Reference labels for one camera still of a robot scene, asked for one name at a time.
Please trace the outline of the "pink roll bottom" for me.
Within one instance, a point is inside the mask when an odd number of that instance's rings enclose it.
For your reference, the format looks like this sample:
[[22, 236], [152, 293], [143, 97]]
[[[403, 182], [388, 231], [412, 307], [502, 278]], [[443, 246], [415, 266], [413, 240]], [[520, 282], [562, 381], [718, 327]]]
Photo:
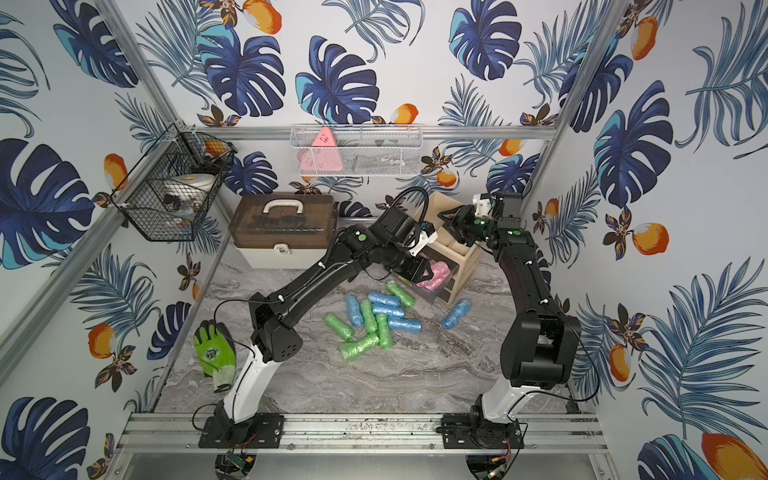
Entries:
[[433, 261], [430, 263], [430, 268], [432, 277], [419, 282], [417, 286], [430, 292], [436, 292], [450, 277], [451, 269], [444, 261]]

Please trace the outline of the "beige drawer organizer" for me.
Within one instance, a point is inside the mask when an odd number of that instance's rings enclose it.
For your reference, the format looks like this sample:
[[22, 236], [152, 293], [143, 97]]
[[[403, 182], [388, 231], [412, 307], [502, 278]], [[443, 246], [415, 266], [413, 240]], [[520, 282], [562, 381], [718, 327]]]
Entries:
[[474, 279], [482, 254], [477, 246], [468, 247], [456, 241], [445, 229], [444, 221], [438, 217], [439, 213], [460, 206], [458, 201], [435, 192], [430, 195], [425, 215], [425, 220], [435, 227], [437, 239], [429, 244], [423, 253], [431, 259], [445, 262], [452, 271], [450, 278], [445, 280], [436, 292], [436, 297], [448, 305], [455, 304]]

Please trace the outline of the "green roll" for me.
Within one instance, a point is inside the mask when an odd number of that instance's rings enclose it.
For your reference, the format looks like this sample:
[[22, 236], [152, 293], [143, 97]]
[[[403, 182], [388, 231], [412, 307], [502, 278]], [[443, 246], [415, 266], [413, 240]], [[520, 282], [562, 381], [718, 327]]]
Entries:
[[360, 303], [360, 312], [366, 332], [368, 334], [376, 333], [378, 331], [378, 323], [373, 311], [373, 304], [369, 299], [365, 299]]
[[409, 309], [415, 306], [415, 298], [407, 293], [397, 282], [390, 281], [387, 284], [387, 290], [395, 296], [405, 308]]
[[347, 362], [352, 362], [361, 357], [369, 350], [378, 346], [380, 339], [377, 334], [368, 334], [363, 339], [354, 342], [345, 342], [339, 345], [339, 351], [342, 358]]
[[343, 341], [351, 342], [355, 338], [355, 331], [343, 322], [337, 315], [328, 313], [324, 317], [325, 325], [336, 333]]
[[378, 338], [379, 346], [382, 350], [390, 350], [393, 347], [393, 339], [391, 336], [388, 316], [384, 313], [375, 315], [378, 326]]

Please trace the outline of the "clear top drawer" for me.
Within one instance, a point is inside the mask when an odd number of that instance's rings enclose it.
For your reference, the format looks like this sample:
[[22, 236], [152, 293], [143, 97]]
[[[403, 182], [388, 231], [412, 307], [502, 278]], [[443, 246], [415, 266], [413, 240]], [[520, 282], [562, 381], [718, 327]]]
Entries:
[[417, 283], [413, 283], [401, 275], [397, 275], [395, 279], [404, 285], [409, 293], [430, 304], [434, 304], [437, 300], [448, 303], [455, 283], [454, 277], [459, 269], [458, 263], [431, 249], [420, 253], [419, 256], [429, 263], [432, 272], [430, 279], [422, 279]]

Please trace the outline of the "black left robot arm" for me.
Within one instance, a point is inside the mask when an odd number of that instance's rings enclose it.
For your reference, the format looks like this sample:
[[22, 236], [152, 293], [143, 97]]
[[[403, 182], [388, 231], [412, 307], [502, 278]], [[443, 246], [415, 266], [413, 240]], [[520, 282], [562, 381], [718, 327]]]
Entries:
[[278, 367], [300, 352], [304, 340], [298, 324], [317, 303], [376, 265], [416, 282], [431, 278], [422, 249], [436, 239], [437, 229], [424, 214], [414, 219], [391, 207], [370, 224], [338, 229], [321, 258], [287, 286], [248, 298], [253, 326], [249, 357], [206, 419], [199, 446], [238, 448], [256, 435], [256, 417], [266, 388]]

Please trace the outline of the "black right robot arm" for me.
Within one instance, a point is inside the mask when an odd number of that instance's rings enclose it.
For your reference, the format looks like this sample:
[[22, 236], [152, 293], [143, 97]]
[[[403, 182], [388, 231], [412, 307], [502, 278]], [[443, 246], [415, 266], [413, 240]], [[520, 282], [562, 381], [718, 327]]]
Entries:
[[439, 213], [456, 241], [485, 244], [504, 272], [516, 316], [501, 345], [501, 376], [467, 414], [446, 414], [437, 433], [446, 449], [520, 448], [517, 419], [533, 398], [568, 382], [581, 327], [552, 296], [533, 235], [524, 229], [519, 194], [481, 194], [472, 204]]

